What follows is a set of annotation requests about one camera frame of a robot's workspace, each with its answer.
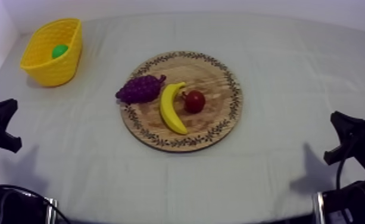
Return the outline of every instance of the banana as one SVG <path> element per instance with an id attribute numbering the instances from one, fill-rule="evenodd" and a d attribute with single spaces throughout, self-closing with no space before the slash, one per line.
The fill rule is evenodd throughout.
<path id="1" fill-rule="evenodd" d="M 181 119 L 179 119 L 177 113 L 175 113 L 173 103 L 179 89 L 185 85 L 185 82 L 167 85 L 160 98 L 160 114 L 163 117 L 163 120 L 171 130 L 181 135 L 186 135 L 188 131 Z"/>

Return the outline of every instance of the cable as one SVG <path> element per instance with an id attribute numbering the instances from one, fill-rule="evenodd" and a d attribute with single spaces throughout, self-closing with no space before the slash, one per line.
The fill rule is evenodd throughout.
<path id="1" fill-rule="evenodd" d="M 40 194 L 38 194 L 36 192 L 33 192 L 29 189 L 20 187 L 20 186 L 2 184 L 2 185 L 0 185 L 0 187 L 1 188 L 9 188 L 9 189 L 16 189 L 16 190 L 19 190 L 19 191 L 24 191 L 26 193 L 32 194 L 35 197 L 38 197 L 38 198 L 42 199 L 44 202 L 47 203 L 47 205 L 52 207 L 52 209 L 54 209 L 67 224 L 71 224 L 71 222 L 66 218 L 66 216 L 58 208 L 56 208 L 52 203 L 50 203 L 50 201 L 48 201 L 45 197 L 41 196 Z"/>
<path id="2" fill-rule="evenodd" d="M 346 149 L 344 156 L 342 157 L 342 160 L 339 162 L 339 166 L 338 169 L 336 171 L 336 189 L 339 190 L 341 189 L 341 174 L 342 174 L 342 169 L 344 168 L 344 164 L 346 159 L 349 156 L 350 151 L 352 151 L 354 144 L 349 144 L 349 148 Z"/>
<path id="3" fill-rule="evenodd" d="M 3 222 L 4 217 L 4 202 L 6 201 L 7 197 L 11 194 L 14 194 L 14 191 L 7 191 L 4 195 L 2 200 L 0 201 L 0 224 Z"/>

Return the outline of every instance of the purple grapes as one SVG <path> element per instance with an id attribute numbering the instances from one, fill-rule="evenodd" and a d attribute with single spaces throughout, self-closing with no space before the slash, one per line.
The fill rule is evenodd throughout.
<path id="1" fill-rule="evenodd" d="M 163 74 L 160 76 L 160 79 L 150 74 L 130 79 L 116 93 L 116 98 L 127 104 L 153 101 L 159 96 L 161 84 L 163 84 L 165 79 L 166 76 Z"/>

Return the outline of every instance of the table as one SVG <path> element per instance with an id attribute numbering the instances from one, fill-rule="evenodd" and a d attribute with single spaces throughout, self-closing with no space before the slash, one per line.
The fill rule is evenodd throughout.
<path id="1" fill-rule="evenodd" d="M 312 211 L 310 195 L 333 189 L 324 151 L 339 142 L 330 114 L 365 119 L 365 33 L 252 14 L 156 14 L 83 23 L 75 78 L 41 88 L 19 68 L 30 35 L 0 70 L 0 101 L 18 100 L 0 150 L 0 183 L 60 201 L 72 219 L 101 223 L 253 223 Z M 224 62 L 244 93 L 241 121 L 192 154 L 137 141 L 115 92 L 141 62 L 166 51 Z M 342 184 L 365 179 L 354 160 Z"/>

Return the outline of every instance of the plastic fruit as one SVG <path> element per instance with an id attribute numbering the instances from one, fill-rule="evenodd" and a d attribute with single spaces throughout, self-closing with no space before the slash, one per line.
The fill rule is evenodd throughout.
<path id="1" fill-rule="evenodd" d="M 58 58 L 62 56 L 68 50 L 68 46 L 65 44 L 59 44 L 53 48 L 52 58 Z"/>
<path id="2" fill-rule="evenodd" d="M 159 96 L 161 84 L 165 79 L 166 76 L 163 74 L 159 79 L 150 74 L 130 79 L 116 93 L 116 98 L 127 104 L 153 101 Z"/>
<path id="3" fill-rule="evenodd" d="M 185 85 L 185 82 L 169 84 L 164 88 L 160 97 L 160 114 L 164 122 L 171 130 L 181 135 L 186 135 L 188 131 L 175 112 L 173 103 L 179 89 Z"/>
<path id="4" fill-rule="evenodd" d="M 187 112 L 196 114 L 203 110 L 206 99 L 201 92 L 193 90 L 187 95 L 183 92 L 182 95 L 185 100 L 185 110 Z"/>

